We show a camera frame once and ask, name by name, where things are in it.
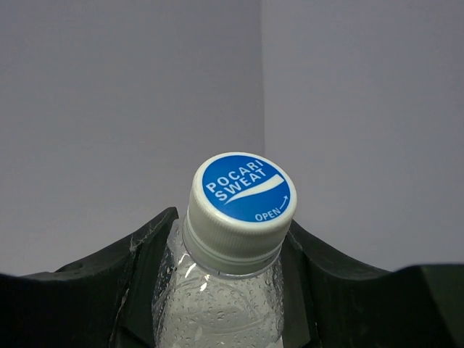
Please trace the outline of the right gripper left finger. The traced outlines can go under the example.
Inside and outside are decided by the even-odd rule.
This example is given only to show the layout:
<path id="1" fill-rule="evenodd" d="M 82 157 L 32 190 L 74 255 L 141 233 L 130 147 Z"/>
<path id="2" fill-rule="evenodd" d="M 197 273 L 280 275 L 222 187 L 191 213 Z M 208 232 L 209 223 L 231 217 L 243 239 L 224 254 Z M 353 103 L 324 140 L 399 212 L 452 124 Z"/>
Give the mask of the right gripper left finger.
<path id="1" fill-rule="evenodd" d="M 155 347 L 152 298 L 177 209 L 59 270 L 1 275 L 2 347 Z"/>

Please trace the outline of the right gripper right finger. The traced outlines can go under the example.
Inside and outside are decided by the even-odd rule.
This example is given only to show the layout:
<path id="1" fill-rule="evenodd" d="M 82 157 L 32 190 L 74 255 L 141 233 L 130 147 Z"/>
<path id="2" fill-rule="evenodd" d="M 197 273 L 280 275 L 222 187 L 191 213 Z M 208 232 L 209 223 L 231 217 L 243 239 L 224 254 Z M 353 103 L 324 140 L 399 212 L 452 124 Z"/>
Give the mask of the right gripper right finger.
<path id="1" fill-rule="evenodd" d="M 285 347 L 461 347 L 463 266 L 387 271 L 292 223 L 284 240 Z"/>

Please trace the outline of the clear bottle grey cap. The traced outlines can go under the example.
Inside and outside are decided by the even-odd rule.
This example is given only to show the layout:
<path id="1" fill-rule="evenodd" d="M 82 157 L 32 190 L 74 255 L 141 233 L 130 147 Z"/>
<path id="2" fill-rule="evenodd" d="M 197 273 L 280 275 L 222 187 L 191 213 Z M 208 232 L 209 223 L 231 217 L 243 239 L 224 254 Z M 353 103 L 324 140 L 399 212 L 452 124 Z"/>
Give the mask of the clear bottle grey cap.
<path id="1" fill-rule="evenodd" d="M 152 299 L 157 347 L 277 347 L 281 250 L 297 208 L 274 162 L 226 152 L 202 163 L 173 222 Z"/>

